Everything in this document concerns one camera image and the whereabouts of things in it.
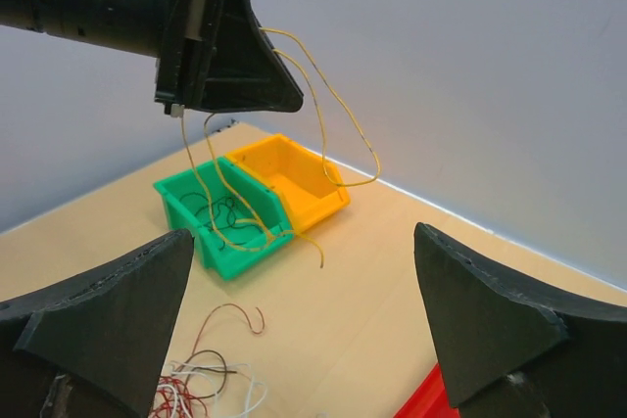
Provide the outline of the green plastic bin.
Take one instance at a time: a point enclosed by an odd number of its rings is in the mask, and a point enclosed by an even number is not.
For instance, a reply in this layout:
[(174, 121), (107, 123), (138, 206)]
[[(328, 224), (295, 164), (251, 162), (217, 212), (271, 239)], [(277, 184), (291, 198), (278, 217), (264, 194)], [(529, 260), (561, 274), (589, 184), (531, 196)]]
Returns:
[(231, 280), (292, 241), (279, 198), (228, 159), (154, 184), (169, 228), (189, 230), (202, 265)]

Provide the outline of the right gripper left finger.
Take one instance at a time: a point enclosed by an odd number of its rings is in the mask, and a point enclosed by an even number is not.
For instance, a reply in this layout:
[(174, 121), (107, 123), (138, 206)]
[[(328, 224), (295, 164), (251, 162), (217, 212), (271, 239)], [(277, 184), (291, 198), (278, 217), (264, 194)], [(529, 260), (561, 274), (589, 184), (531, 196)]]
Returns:
[(170, 231), (3, 301), (2, 416), (148, 416), (193, 253), (188, 230)]

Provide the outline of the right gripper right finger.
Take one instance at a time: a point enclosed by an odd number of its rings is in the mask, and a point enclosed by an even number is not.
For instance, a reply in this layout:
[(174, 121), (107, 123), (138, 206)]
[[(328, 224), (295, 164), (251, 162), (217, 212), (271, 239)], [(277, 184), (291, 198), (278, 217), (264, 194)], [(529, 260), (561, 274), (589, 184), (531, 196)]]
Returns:
[(461, 416), (625, 416), (625, 307), (542, 282), (424, 223), (414, 265)]

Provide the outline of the yellow plastic bin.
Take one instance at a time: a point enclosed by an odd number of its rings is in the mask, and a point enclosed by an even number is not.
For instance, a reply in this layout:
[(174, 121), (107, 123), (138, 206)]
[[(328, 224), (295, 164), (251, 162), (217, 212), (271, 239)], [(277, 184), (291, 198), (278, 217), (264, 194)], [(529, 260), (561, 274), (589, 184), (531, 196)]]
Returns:
[(279, 197), (298, 232), (309, 230), (350, 203), (335, 164), (324, 164), (321, 156), (282, 134), (225, 156)]

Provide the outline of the red plastic bin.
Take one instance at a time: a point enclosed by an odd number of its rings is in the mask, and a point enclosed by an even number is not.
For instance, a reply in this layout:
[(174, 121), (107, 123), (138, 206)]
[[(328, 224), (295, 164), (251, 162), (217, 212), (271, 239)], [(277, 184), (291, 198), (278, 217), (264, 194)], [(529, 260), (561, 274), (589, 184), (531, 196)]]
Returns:
[(436, 364), (395, 418), (459, 418), (459, 412), (449, 405), (439, 364)]

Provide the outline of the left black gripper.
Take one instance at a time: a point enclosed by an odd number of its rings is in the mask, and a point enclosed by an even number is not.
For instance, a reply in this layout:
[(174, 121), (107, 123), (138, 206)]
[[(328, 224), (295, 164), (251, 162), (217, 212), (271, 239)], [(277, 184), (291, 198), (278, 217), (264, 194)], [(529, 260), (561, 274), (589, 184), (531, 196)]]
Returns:
[(251, 0), (168, 0), (155, 101), (186, 110), (295, 113), (304, 94), (253, 12)]

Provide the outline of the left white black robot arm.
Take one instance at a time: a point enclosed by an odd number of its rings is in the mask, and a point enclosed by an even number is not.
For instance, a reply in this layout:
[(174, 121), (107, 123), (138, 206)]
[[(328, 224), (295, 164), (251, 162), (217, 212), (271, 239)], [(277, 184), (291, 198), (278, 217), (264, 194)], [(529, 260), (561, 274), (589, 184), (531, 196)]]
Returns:
[(155, 58), (154, 99), (168, 115), (303, 104), (251, 0), (1, 0), (1, 23)]

